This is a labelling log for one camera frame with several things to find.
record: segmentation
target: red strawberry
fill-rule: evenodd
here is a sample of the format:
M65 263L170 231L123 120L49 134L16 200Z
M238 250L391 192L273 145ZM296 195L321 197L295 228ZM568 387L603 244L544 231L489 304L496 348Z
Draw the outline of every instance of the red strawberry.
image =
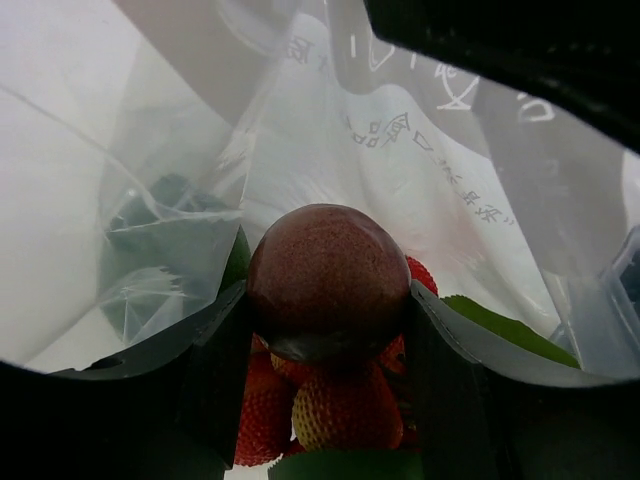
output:
M293 426L306 451L396 449L402 418L375 362L319 369L298 390Z
M254 333L253 337L251 338L251 353L266 353L268 351L269 350L267 350L267 347L264 346L264 343L262 342L260 337Z
M311 374L316 371L315 367L285 360L273 354L271 355L271 364L276 373L282 375L296 388L300 388Z
M426 269L424 265L422 265L415 258L406 256L407 263L409 264L409 270L411 270L411 278L414 280L418 280L425 287L427 287L434 295L438 295L438 287L436 286L436 282L433 280L433 277L429 273L429 270Z
M305 452L306 450L302 445L300 445L300 441L296 438L291 442L291 445L289 445L289 450L285 452L282 458L287 458L292 455L297 455L298 453L305 453Z
M251 355L234 464L253 467L289 448L294 390L271 366L271 356Z
M378 356L380 364L398 375L406 375L407 366L404 362L404 338L396 337Z

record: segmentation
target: strawberry leaf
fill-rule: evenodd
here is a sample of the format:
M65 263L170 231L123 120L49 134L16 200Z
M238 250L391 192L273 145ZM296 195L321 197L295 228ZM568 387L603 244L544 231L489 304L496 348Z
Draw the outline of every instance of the strawberry leaf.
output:
M423 480L420 455L398 450L321 451L284 458L269 480Z
M460 315L520 348L568 367L580 368L578 361L570 353L541 337L522 322L492 312L463 295L445 297L442 301Z

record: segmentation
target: purple fruit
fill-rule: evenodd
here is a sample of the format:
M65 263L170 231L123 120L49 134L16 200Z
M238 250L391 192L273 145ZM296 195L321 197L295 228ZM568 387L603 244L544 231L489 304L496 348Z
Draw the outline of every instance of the purple fruit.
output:
M377 355L401 330L403 252L353 208L315 204L280 218L249 265L255 331L276 355L339 364Z

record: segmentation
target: clear plastic bag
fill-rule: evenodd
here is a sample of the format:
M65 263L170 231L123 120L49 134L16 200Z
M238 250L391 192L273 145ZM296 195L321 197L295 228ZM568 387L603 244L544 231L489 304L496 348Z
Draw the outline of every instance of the clear plastic bag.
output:
M213 301L240 221L255 247L331 202L378 221L443 296L588 371L640 374L637 157L377 40L361 0L117 3L128 19L106 0L3 8L3 358L82 367L147 338Z
M215 300L270 64L219 112L112 2L6 5L1 22L0 355L85 368Z

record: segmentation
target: plastic wrap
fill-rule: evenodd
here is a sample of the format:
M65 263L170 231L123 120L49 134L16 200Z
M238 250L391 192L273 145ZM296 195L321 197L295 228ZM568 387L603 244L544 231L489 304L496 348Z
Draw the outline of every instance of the plastic wrap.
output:
M620 145L378 41L360 0L118 3L2 9L4 359L86 366L147 338L215 298L240 222L255 247L330 202L443 296L640 374L640 176Z

